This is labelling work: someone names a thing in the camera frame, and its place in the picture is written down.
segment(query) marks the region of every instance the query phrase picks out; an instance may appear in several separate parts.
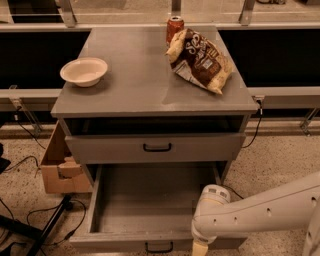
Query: brown cardboard box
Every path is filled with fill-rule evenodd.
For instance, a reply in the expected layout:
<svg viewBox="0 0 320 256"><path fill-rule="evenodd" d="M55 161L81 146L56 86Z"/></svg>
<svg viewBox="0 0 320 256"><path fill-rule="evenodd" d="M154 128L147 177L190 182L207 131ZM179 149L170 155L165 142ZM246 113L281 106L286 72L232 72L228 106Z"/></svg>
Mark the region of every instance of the brown cardboard box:
<svg viewBox="0 0 320 256"><path fill-rule="evenodd" d="M71 157L65 142L65 134L59 123L51 135L40 166L46 193L92 192L87 176Z"/></svg>

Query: gray countertop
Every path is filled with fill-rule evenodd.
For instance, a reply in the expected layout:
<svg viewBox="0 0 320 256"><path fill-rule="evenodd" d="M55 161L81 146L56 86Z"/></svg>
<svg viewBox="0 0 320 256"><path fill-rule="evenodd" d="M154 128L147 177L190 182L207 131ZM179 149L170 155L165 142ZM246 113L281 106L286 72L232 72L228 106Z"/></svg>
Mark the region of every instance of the gray countertop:
<svg viewBox="0 0 320 256"><path fill-rule="evenodd" d="M214 26L191 27L230 56ZM171 70L166 27L93 28L80 57L98 57L109 70L93 87L66 83L52 110L58 118L231 115L257 110L236 67L216 95Z"/></svg>

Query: chip bag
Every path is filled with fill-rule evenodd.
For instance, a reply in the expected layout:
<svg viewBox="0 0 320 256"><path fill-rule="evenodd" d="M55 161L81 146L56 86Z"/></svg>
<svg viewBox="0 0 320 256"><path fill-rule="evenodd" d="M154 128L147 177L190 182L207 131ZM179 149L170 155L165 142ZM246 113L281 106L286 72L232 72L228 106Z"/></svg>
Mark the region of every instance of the chip bag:
<svg viewBox="0 0 320 256"><path fill-rule="evenodd" d="M222 94L233 64L204 36L184 29L174 35L166 54L176 74L201 88Z"/></svg>

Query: ceramic bowl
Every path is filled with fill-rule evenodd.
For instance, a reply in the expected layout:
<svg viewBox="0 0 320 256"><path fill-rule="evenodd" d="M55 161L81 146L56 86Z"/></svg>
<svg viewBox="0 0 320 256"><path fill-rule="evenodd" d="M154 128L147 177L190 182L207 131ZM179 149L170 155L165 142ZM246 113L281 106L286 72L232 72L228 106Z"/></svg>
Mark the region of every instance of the ceramic bowl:
<svg viewBox="0 0 320 256"><path fill-rule="evenodd" d="M97 84L107 72L108 65L98 58L79 58L62 67L60 76L63 80L80 87L90 87Z"/></svg>

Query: terrazzo floor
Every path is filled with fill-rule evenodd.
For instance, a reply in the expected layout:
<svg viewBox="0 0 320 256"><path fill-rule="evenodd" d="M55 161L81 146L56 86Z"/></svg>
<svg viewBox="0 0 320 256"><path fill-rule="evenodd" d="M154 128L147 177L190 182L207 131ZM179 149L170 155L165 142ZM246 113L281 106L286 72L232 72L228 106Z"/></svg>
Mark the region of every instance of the terrazzo floor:
<svg viewBox="0 0 320 256"><path fill-rule="evenodd" d="M245 144L252 139L256 124L256 121L249 122ZM46 147L54 126L44 125L44 128L38 141ZM225 185L232 187L243 197L248 197L320 171L320 122L312 122L310 131L311 137L303 135L299 128L299 122L296 121L262 121L254 143L249 148L242 149L237 160L231 165ZM29 155L35 156L40 161L44 154L44 150L17 125L6 124L1 127L0 142L4 144L3 157L9 159L12 164ZM18 168L1 174L0 188L0 198L11 209L14 217L24 223L26 223L29 211L53 207L59 204L62 199L62 195L45 193L41 171L37 172L34 159L28 159ZM88 207L90 196L89 193L77 194L73 198L80 200ZM238 200L234 194L232 194L232 200ZM0 205L0 214L10 216L2 205ZM33 226L42 228L49 215L48 212L36 213L30 216L29 220ZM74 204L73 210L64 212L46 243L63 239L66 233L78 225L82 216L82 207ZM75 235L81 235L85 230L86 221L83 222ZM6 234L4 233L2 236L2 232L0 228L0 242ZM210 251L208 255L298 256L302 253L304 238L305 230L252 233L239 249ZM11 241L30 243L30 240L25 237L12 235L7 241L1 243L0 250ZM25 255L28 246L26 248L14 246L11 255ZM45 254L39 252L38 255L79 254L68 241L58 246L43 246L43 251ZM138 256L146 255L146 253L110 253L105 255ZM191 254L190 252L172 252L167 255Z"/></svg>

